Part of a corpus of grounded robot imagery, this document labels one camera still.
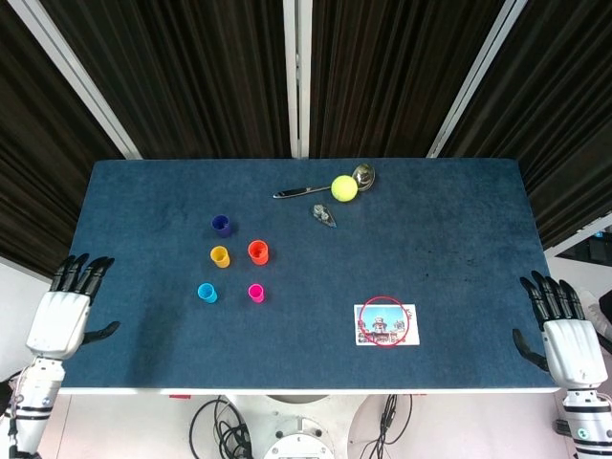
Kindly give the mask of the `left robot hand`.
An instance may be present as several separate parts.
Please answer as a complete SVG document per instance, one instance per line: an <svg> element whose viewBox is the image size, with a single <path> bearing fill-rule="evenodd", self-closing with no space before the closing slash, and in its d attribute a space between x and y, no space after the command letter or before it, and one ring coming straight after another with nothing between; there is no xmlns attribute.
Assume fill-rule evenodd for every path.
<svg viewBox="0 0 612 459"><path fill-rule="evenodd" d="M102 329L85 330L99 287L114 262L108 256L90 260L87 253L61 262L38 304L26 341L35 356L65 361L80 347L107 339L119 329L115 320Z"/></svg>

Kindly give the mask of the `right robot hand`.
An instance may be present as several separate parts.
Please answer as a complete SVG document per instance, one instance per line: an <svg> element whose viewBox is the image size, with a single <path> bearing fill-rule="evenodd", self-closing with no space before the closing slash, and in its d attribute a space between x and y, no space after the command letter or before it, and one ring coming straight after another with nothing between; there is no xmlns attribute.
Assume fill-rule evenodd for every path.
<svg viewBox="0 0 612 459"><path fill-rule="evenodd" d="M597 388L608 372L594 324L587 319L576 290L565 280L538 271L519 282L531 302L544 353L533 351L522 332L513 329L519 355L570 390Z"/></svg>

